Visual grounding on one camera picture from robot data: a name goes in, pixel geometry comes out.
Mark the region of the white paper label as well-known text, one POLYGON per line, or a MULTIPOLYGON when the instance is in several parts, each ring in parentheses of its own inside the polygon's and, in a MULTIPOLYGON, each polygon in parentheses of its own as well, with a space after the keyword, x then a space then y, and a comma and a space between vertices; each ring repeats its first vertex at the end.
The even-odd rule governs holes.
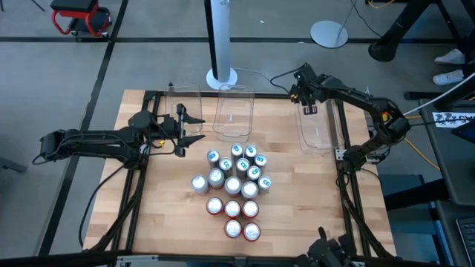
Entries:
POLYGON ((466 112, 432 112, 437 128, 458 128, 471 120, 475 120, 475 113, 466 112))

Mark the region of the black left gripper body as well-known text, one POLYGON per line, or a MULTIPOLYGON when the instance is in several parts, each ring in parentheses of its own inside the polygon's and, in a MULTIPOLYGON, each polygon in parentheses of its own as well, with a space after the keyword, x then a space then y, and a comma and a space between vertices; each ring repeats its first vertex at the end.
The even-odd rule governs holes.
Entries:
POLYGON ((149 136, 149 142, 154 146, 153 141, 171 141, 173 145, 172 152, 161 152, 161 154, 174 154, 178 157, 184 157, 185 151, 185 130, 184 130, 184 117, 186 108, 183 104, 177 105, 178 118, 175 119, 170 114, 156 115, 152 119, 152 128, 149 136))

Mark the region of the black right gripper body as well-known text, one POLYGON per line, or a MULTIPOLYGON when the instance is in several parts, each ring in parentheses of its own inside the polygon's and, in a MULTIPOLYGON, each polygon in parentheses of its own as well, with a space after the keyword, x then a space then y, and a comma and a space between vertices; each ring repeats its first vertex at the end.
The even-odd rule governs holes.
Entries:
POLYGON ((308 63, 304 63, 293 74, 296 83, 290 89, 290 100, 295 104, 313 106, 316 102, 324 102, 323 89, 317 83, 318 76, 308 63))

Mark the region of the red strawberry soda can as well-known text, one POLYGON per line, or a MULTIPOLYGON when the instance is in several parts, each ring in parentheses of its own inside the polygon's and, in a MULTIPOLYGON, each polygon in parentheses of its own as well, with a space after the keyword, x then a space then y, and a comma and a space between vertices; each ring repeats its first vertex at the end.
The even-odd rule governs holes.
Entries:
POLYGON ((242 232, 242 226, 237 220, 228 220, 224 225, 224 232, 227 237, 237 238, 242 232))
POLYGON ((243 236, 249 242, 255 242, 261 236, 261 229, 256 223, 250 222, 244 226, 243 236))
POLYGON ((252 200, 246 201, 242 206, 242 215, 245 218, 255 218, 259 213, 259 205, 252 200))
POLYGON ((206 210, 211 215, 218 215, 223 211, 223 202, 218 197, 210 198, 206 203, 206 210))
POLYGON ((240 203, 235 200, 229 200, 225 203, 223 207, 223 211, 227 217, 231 219, 236 219, 240 216, 241 213, 241 206, 240 203))

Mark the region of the grey floor object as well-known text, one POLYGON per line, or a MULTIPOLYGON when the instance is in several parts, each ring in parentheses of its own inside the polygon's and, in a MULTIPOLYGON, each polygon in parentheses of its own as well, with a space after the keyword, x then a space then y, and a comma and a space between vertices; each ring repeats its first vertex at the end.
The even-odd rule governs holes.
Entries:
POLYGON ((10 169, 18 173, 24 173, 27 170, 27 166, 21 165, 17 162, 11 161, 9 159, 5 159, 3 157, 0 157, 0 168, 10 169))

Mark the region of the tall pole stand round base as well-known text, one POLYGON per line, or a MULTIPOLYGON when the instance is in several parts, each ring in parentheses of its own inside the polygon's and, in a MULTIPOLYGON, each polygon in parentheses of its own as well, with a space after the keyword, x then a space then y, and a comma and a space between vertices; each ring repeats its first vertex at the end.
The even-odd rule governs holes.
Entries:
POLYGON ((203 0, 212 68, 206 74, 208 86, 227 90, 238 81, 232 68, 229 0, 203 0))

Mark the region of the clear plastic bin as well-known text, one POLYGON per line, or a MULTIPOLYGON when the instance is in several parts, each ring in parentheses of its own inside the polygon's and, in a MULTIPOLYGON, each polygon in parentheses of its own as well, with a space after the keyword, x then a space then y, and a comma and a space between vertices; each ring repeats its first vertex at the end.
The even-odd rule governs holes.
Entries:
POLYGON ((243 85, 221 85, 213 131, 224 142, 247 142, 252 132, 255 90, 243 85))
POLYGON ((202 119, 201 89, 198 85, 174 85, 175 91, 165 92, 165 113, 178 118, 176 106, 183 104, 189 116, 202 119))
POLYGON ((295 117, 301 151, 305 154, 319 154, 344 147, 344 137, 338 108, 334 100, 316 102, 317 113, 305 115, 306 106, 297 104, 295 117))

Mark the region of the person's leg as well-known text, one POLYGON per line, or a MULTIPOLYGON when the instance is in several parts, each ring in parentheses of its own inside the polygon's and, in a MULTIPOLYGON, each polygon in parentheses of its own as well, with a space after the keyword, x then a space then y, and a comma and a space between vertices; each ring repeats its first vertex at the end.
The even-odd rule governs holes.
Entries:
POLYGON ((461 40, 458 49, 465 56, 462 72, 466 78, 475 72, 475 31, 470 32, 461 40))

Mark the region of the black keyboard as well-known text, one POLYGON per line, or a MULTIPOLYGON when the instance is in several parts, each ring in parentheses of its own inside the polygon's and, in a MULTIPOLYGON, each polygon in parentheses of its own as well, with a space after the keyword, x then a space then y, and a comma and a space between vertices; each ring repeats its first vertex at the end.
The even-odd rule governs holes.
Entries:
POLYGON ((475 267, 475 217, 456 219, 468 261, 471 267, 475 267))

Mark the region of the dark keyboard desk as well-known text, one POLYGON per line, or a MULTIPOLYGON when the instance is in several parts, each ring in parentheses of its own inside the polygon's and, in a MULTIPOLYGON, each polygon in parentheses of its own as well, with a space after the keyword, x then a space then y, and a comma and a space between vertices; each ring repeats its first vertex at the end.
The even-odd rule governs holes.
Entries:
POLYGON ((436 201, 436 210, 453 263, 456 266, 471 267, 456 220, 475 218, 475 206, 455 205, 450 201, 436 201))

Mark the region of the person's foot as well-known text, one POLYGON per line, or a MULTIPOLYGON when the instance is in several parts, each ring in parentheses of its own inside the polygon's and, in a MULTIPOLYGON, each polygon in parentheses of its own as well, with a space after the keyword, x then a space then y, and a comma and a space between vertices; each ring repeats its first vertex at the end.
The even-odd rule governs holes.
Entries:
POLYGON ((438 56, 434 59, 436 64, 463 65, 465 63, 465 54, 455 48, 444 56, 438 56))
POLYGON ((435 75, 433 77, 433 83, 435 85, 451 85, 454 83, 459 83, 464 79, 464 73, 461 69, 454 70, 448 73, 442 73, 435 75))

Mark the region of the blue floor mat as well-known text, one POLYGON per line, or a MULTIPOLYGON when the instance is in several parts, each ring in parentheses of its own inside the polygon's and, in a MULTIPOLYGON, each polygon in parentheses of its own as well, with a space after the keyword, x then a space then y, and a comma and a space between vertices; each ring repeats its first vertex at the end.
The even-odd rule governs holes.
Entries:
POLYGON ((386 204, 386 209, 399 257, 418 262, 453 262, 434 202, 397 209, 386 204))

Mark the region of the floor stand with round base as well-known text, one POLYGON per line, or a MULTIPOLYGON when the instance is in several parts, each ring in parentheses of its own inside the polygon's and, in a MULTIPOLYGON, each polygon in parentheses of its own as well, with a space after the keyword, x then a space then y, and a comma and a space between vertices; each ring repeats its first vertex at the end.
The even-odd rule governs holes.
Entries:
POLYGON ((329 49, 340 48, 348 43, 349 34, 345 26, 356 8, 356 1, 357 0, 350 0, 351 7, 342 23, 331 20, 320 20, 313 24, 309 30, 311 39, 317 45, 329 49))

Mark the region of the dark grey desk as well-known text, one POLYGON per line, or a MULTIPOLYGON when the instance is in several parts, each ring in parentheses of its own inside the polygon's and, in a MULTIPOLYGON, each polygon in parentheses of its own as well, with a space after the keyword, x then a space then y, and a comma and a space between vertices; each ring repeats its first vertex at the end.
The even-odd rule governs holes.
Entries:
POLYGON ((419 111, 433 147, 450 199, 457 205, 475 206, 475 144, 433 123, 437 109, 428 100, 419 111))

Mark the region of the red and black rolling stool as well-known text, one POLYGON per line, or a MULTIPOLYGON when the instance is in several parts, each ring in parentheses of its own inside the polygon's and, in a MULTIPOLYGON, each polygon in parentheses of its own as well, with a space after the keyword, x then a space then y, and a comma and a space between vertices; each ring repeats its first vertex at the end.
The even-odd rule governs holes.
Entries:
POLYGON ((53 0, 51 21, 62 35, 78 36, 79 33, 90 33, 95 37, 108 38, 107 28, 112 24, 111 11, 101 7, 99 0, 53 0), (56 16, 70 18, 69 25, 63 29, 56 16))

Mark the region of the black desk leg column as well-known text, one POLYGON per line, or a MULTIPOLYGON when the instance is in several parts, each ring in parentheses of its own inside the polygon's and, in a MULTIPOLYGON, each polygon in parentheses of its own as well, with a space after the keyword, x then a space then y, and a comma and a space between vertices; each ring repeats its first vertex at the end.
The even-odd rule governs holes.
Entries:
POLYGON ((455 2, 460 2, 470 18, 471 29, 464 34, 461 34, 454 24, 444 5, 444 1, 447 0, 403 0, 403 2, 407 2, 407 6, 387 32, 368 47, 369 55, 379 62, 392 61, 395 58, 399 44, 404 41, 406 33, 431 4, 435 4, 439 8, 439 12, 442 14, 442 18, 451 32, 451 41, 462 41, 472 30, 475 30, 475 0, 454 0, 455 2))

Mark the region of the black desk foot bar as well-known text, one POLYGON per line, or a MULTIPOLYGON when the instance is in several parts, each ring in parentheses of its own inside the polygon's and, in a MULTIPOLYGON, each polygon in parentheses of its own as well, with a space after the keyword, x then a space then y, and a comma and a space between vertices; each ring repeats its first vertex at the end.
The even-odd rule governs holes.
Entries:
POLYGON ((389 194, 384 197, 384 202, 385 208, 388 211, 392 211, 437 200, 450 199, 445 181, 438 179, 414 188, 389 194))

